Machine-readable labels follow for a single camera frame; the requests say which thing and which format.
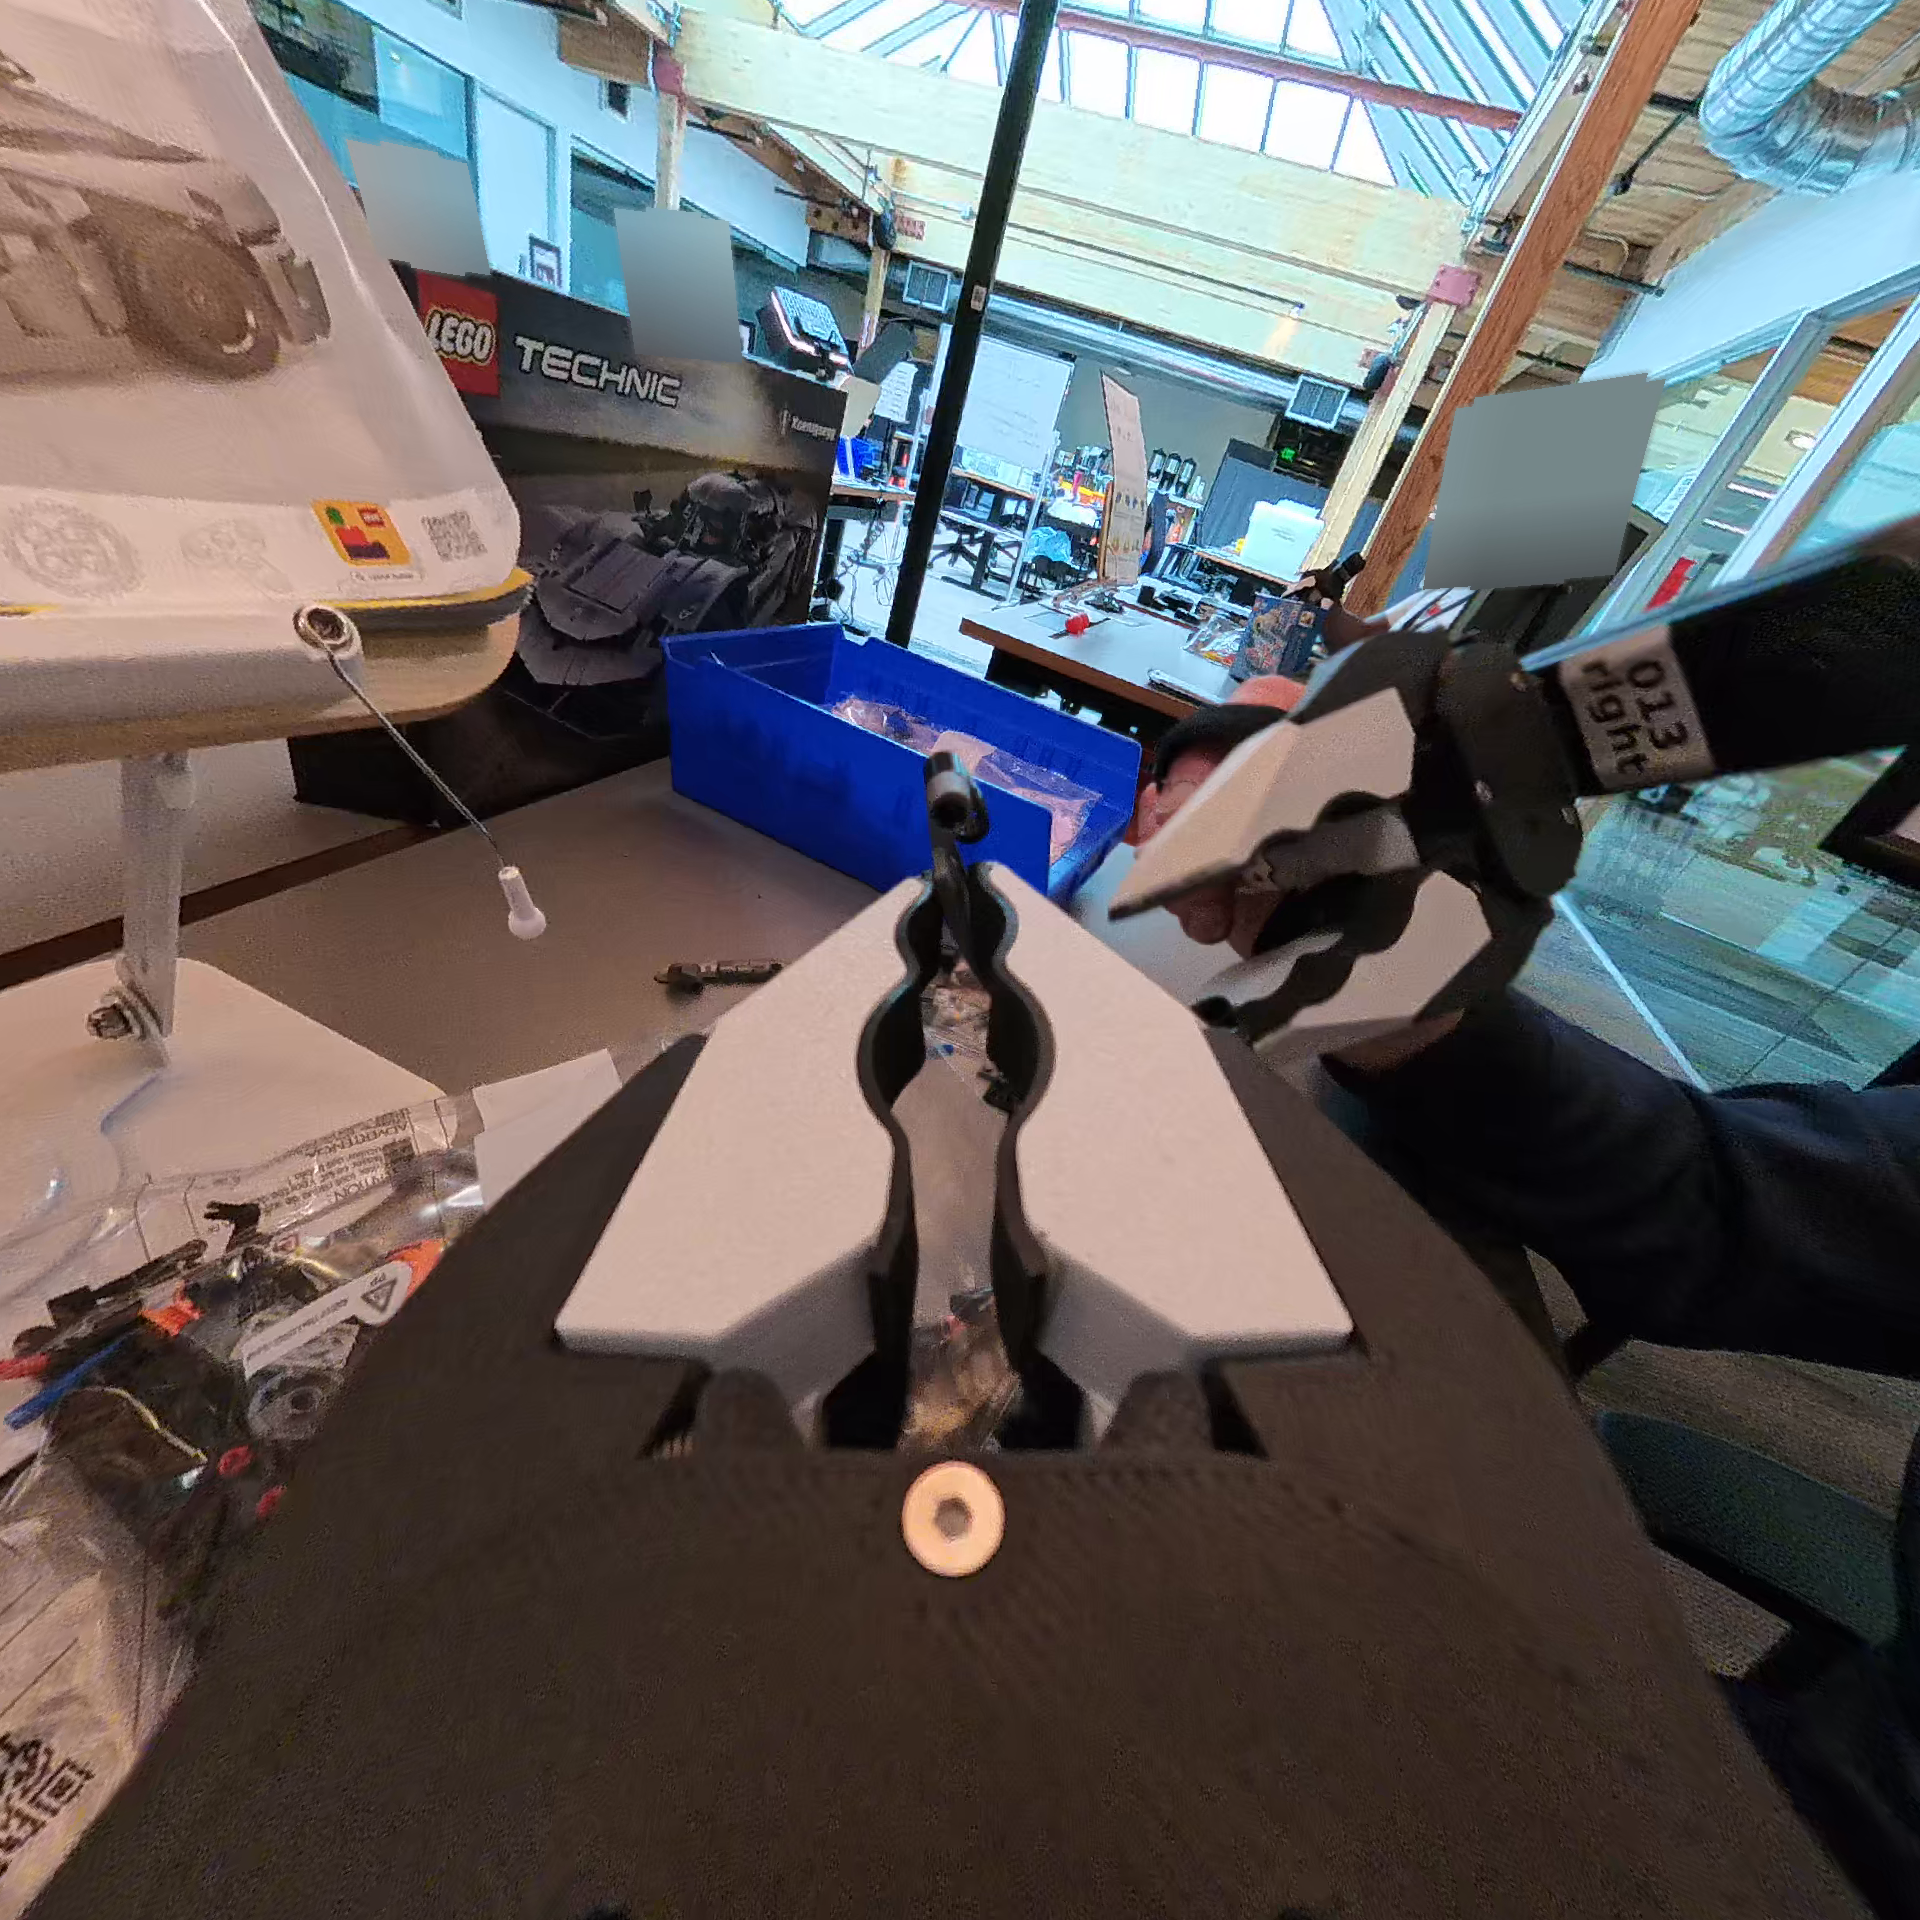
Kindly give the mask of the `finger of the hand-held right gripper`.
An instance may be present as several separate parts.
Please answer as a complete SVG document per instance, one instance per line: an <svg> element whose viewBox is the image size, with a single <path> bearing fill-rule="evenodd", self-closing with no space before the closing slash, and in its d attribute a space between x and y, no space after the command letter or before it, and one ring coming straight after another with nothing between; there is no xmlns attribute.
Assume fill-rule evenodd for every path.
<svg viewBox="0 0 1920 1920"><path fill-rule="evenodd" d="M1281 904L1318 892L1329 922L1420 922L1423 870L1401 810L1416 744L1402 697L1281 714L1141 846L1111 916L1196 896Z"/></svg>
<svg viewBox="0 0 1920 1920"><path fill-rule="evenodd" d="M1391 1038L1453 1002L1497 946L1497 888L1447 868L1260 862L1241 892L1269 904L1260 949L1214 974L1191 1013L1248 1048Z"/></svg>

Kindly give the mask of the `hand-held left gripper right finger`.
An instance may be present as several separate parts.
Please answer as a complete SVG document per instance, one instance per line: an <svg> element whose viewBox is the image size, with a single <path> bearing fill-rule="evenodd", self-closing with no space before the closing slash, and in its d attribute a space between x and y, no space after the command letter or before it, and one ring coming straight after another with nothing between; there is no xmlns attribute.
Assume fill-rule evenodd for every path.
<svg viewBox="0 0 1920 1920"><path fill-rule="evenodd" d="M1023 1378L1112 1415L1143 1375L1334 1352L1353 1317L1216 1045L1000 862L970 870L999 1141L992 1284Z"/></svg>

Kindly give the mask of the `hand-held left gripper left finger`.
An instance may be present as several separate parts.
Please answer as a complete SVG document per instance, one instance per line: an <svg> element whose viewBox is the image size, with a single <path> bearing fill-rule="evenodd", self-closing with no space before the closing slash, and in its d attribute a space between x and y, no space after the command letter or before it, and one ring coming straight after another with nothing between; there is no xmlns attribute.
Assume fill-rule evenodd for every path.
<svg viewBox="0 0 1920 1920"><path fill-rule="evenodd" d="M826 1396L905 1382L919 1281L893 1105L926 1063L941 904L911 878L729 1007L696 1046L554 1332Z"/></svg>

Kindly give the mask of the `person's right forearm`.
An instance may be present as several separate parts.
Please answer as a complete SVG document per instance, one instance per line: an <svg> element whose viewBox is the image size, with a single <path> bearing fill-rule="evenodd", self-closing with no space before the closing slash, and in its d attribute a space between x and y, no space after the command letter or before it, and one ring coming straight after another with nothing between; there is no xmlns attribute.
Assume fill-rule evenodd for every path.
<svg viewBox="0 0 1920 1920"><path fill-rule="evenodd" d="M1517 991L1325 1068L1596 1326L1917 1378L1916 1085L1709 1092Z"/></svg>

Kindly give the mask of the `black lego set box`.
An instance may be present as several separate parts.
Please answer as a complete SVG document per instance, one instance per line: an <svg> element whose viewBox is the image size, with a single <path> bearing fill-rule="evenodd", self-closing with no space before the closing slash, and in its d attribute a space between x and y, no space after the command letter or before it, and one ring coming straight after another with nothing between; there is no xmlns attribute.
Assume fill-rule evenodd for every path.
<svg viewBox="0 0 1920 1920"><path fill-rule="evenodd" d="M289 744L302 801L407 824L565 793L666 752L662 642L808 612L847 393L748 353L642 351L625 314L400 263L512 497L530 590L501 677L457 711Z"/></svg>

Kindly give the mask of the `clear bag of lego pieces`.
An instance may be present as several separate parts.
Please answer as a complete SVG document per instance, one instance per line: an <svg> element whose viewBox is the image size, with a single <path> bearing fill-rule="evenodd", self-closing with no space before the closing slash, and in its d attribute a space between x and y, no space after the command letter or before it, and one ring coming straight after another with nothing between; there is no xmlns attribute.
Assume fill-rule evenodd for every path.
<svg viewBox="0 0 1920 1920"><path fill-rule="evenodd" d="M68 1472L2 1521L2 1914L18 1917L112 1800L184 1680L159 1573Z"/></svg>

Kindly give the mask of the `lego instruction booklet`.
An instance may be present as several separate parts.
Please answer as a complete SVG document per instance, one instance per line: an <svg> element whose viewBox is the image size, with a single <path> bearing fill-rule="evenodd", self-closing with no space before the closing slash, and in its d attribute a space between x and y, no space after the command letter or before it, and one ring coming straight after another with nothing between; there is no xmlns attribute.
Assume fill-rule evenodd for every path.
<svg viewBox="0 0 1920 1920"><path fill-rule="evenodd" d="M494 621L520 527L246 4L2 7L7 617Z"/></svg>

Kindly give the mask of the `person's right hand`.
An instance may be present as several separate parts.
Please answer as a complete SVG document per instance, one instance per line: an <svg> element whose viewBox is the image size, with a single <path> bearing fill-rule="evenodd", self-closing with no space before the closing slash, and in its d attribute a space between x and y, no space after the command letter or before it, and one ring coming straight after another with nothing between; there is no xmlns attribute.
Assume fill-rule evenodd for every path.
<svg viewBox="0 0 1920 1920"><path fill-rule="evenodd" d="M1288 712L1305 697L1305 682L1287 677L1248 678L1223 706L1202 709L1176 722L1157 748L1149 778L1141 785L1130 841L1149 844L1214 774L1242 737L1269 722L1246 717L1253 711ZM1236 954L1254 950L1261 926L1270 919L1277 896L1266 888L1241 888L1223 881L1188 892L1168 904L1184 935L1202 946L1224 944Z"/></svg>

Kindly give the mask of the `wooden table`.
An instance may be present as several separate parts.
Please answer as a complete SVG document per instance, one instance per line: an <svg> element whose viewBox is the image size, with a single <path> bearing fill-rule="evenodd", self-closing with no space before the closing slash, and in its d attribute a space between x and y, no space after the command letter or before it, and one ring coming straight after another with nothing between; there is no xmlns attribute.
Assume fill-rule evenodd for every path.
<svg viewBox="0 0 1920 1920"><path fill-rule="evenodd" d="M1068 623L1065 610L1037 601L959 615L957 630L992 646L992 682L1048 687L1122 728L1224 704L1238 685L1226 664L1191 648L1192 630L1161 615L1126 607L1076 633Z"/></svg>

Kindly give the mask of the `clear bag in bin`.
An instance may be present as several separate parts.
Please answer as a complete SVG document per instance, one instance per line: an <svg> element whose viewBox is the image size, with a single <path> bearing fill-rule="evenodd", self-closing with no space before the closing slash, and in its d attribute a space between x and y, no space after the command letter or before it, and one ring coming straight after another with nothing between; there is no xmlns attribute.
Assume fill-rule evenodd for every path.
<svg viewBox="0 0 1920 1920"><path fill-rule="evenodd" d="M895 704L880 704L856 695L846 695L826 711L866 728L874 735L892 737L895 744L911 750L919 756L933 752L956 754L976 783L992 783L1004 793L1041 804L1046 810L1046 862L1056 863L1071 852L1080 841L1088 817L1102 801L1102 793L1068 774L1023 758L1004 748L994 748L986 737L949 727L934 727L926 714L911 712Z"/></svg>

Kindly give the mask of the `cardboard sign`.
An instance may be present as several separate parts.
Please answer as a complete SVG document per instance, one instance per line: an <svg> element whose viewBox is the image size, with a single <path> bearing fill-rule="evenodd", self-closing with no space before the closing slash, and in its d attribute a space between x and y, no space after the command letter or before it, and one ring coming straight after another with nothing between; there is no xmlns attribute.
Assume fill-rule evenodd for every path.
<svg viewBox="0 0 1920 1920"><path fill-rule="evenodd" d="M1105 370L1098 388L1111 434L1111 479L1098 526L1096 577L1120 588L1138 577L1146 537L1144 434L1138 394Z"/></svg>

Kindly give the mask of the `clear bag with warning print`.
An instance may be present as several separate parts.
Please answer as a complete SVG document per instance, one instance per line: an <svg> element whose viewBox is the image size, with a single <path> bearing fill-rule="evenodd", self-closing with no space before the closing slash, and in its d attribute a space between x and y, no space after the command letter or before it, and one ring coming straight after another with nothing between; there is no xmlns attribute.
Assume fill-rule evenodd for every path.
<svg viewBox="0 0 1920 1920"><path fill-rule="evenodd" d="M113 1198L137 1215L164 1208L201 1217L209 1208L256 1208L289 1215L386 1189L415 1169L440 1172L471 1152L482 1127L473 1092L442 1095L402 1110L383 1110L304 1141L246 1167L141 1176Z"/></svg>

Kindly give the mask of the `blue plastic bin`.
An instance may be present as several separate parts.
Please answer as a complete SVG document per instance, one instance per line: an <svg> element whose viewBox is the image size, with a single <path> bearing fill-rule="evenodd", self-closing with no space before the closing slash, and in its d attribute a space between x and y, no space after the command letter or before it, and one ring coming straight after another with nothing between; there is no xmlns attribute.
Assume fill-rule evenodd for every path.
<svg viewBox="0 0 1920 1920"><path fill-rule="evenodd" d="M885 892L929 863L922 758L833 717L847 695L895 704L1089 783L1102 801L1048 863L1041 804L980 785L990 828L965 856L996 858L1063 904L1134 821L1141 748L833 621L662 642L677 793Z"/></svg>

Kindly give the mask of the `whiteboard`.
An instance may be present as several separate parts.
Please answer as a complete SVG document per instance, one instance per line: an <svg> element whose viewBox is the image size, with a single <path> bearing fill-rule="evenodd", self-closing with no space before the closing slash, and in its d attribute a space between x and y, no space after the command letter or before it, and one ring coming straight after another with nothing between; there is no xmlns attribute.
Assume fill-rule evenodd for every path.
<svg viewBox="0 0 1920 1920"><path fill-rule="evenodd" d="M967 466L980 461L1041 473L1057 446L1057 418L1071 384L1073 360L982 337L976 346L956 446Z"/></svg>

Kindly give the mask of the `black metal pole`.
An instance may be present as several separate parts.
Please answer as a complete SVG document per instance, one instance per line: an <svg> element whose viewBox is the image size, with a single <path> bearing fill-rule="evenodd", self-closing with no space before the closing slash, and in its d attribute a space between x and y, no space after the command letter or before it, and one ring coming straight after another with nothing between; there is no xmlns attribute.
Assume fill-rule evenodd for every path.
<svg viewBox="0 0 1920 1920"><path fill-rule="evenodd" d="M906 517L900 570L885 637L906 648L921 606L929 551L943 510L943 487L957 447L976 351L986 304L996 284L1000 244L1009 221L1023 145L1039 100L1039 79L1048 38L1057 24L1057 2L1022 2L1015 53L1000 87L986 165L980 178L974 236L962 287L951 321L943 373L933 402L919 481Z"/></svg>

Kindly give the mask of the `clear bag of dark parts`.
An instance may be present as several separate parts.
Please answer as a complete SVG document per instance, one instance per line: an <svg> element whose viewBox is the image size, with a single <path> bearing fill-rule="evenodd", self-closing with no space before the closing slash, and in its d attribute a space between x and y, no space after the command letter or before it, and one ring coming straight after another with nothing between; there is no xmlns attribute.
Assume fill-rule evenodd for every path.
<svg viewBox="0 0 1920 1920"><path fill-rule="evenodd" d="M205 1202L201 1233L47 1301L7 1424L130 1536L159 1617L199 1640L352 1372L462 1233L424 1185L297 1217Z"/></svg>

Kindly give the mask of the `teal chair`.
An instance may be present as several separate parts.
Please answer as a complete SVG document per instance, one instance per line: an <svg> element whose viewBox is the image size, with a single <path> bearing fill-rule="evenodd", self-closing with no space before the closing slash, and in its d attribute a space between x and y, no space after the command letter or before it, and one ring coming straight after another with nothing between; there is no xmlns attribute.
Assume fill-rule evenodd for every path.
<svg viewBox="0 0 1920 1920"><path fill-rule="evenodd" d="M1646 1413L1607 1407L1596 1432L1656 1548L1789 1626L1863 1646L1894 1639L1890 1516L1773 1456Z"/></svg>

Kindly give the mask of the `studio light panel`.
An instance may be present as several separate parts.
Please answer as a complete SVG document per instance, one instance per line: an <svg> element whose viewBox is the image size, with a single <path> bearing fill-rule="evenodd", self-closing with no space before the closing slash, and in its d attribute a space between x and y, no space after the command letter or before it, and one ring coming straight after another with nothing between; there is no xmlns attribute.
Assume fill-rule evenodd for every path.
<svg viewBox="0 0 1920 1920"><path fill-rule="evenodd" d="M800 289L774 286L759 304L760 356L791 373L833 382L852 373L852 353L832 308Z"/></svg>

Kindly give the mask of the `skylight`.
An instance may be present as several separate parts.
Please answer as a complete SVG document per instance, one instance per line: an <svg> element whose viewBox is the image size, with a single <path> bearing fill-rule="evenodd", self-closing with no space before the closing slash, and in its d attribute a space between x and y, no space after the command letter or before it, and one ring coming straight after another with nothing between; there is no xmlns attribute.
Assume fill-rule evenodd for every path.
<svg viewBox="0 0 1920 1920"><path fill-rule="evenodd" d="M1061 4L1039 98L1465 201L1583 13L1573 2Z"/></svg>

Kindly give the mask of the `person's dark blue shirt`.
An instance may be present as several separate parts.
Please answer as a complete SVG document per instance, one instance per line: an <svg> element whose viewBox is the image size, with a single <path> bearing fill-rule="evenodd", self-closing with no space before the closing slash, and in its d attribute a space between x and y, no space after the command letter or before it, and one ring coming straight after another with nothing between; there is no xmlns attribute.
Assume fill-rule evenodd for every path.
<svg viewBox="0 0 1920 1920"><path fill-rule="evenodd" d="M1802 1823L1880 1917L1917 1914L1917 1647L1857 1647L1802 1685L1719 1690Z"/></svg>

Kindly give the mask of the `wooden support post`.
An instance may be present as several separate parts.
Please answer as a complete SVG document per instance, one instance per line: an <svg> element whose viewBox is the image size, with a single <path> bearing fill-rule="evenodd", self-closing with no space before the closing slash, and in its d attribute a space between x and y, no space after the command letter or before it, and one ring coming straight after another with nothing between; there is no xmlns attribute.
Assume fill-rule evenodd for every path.
<svg viewBox="0 0 1920 1920"><path fill-rule="evenodd" d="M1624 8L1598 77L1383 504L1367 544L1365 569L1346 593L1346 610L1356 617L1374 617L1391 598L1396 577L1433 513L1457 414L1498 388L1696 13L1697 2L1633 2Z"/></svg>

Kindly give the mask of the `silver ventilation duct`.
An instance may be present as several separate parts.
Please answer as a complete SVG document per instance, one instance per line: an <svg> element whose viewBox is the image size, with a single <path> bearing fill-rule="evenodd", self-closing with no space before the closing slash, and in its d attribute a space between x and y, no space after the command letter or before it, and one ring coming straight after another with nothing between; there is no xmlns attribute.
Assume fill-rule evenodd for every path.
<svg viewBox="0 0 1920 1920"><path fill-rule="evenodd" d="M1917 82L1845 90L1824 71L1892 2L1780 2L1713 66L1696 120L1702 145L1751 185L1828 199L1917 168Z"/></svg>

